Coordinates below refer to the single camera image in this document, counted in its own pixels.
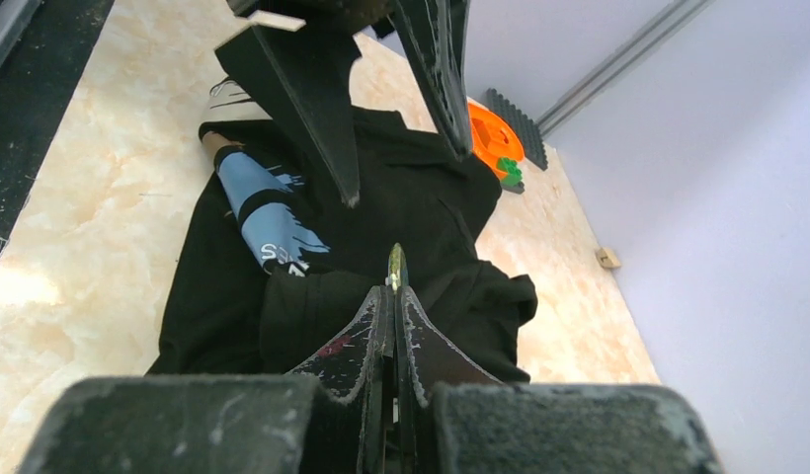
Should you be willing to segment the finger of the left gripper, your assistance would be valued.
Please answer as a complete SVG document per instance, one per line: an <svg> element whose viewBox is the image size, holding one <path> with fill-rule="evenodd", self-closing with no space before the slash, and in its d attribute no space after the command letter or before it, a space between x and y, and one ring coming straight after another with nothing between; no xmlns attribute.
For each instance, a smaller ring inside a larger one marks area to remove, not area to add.
<svg viewBox="0 0 810 474"><path fill-rule="evenodd" d="M473 146L463 81L469 3L400 0L391 6L392 24L437 132L462 160Z"/></svg>
<svg viewBox="0 0 810 474"><path fill-rule="evenodd" d="M353 36L308 25L289 31L251 24L215 55L341 202L357 206L361 179L350 75L361 52Z"/></svg>

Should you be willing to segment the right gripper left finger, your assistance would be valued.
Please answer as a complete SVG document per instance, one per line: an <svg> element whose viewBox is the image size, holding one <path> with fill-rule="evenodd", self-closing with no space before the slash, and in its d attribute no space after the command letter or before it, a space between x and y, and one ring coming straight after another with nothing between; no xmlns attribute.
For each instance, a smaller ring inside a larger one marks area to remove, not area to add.
<svg viewBox="0 0 810 474"><path fill-rule="evenodd" d="M354 318L292 370L285 397L296 405L285 421L287 473L382 473L391 414L394 292L373 287Z"/></svg>

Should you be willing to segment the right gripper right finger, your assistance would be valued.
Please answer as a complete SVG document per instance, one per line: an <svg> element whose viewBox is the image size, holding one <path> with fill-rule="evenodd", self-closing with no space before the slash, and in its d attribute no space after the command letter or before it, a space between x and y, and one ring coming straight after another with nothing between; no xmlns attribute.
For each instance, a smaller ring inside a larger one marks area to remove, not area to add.
<svg viewBox="0 0 810 474"><path fill-rule="evenodd" d="M461 385L501 385L428 317L414 289L402 286L394 303L394 357L400 465L403 473L445 473L447 392Z"/></svg>

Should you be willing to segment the black printed t-shirt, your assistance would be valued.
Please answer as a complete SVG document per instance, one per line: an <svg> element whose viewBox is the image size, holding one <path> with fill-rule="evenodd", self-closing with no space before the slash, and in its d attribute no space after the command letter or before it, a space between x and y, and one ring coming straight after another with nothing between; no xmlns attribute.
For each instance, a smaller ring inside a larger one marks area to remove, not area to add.
<svg viewBox="0 0 810 474"><path fill-rule="evenodd" d="M199 197L162 317L153 374L284 373L347 344L342 329L387 274L395 245L430 321L505 382L535 314L528 276L480 259L501 195L479 160L446 157L393 111L354 108L361 197L343 205L236 82L209 93L199 138L213 173Z"/></svg>

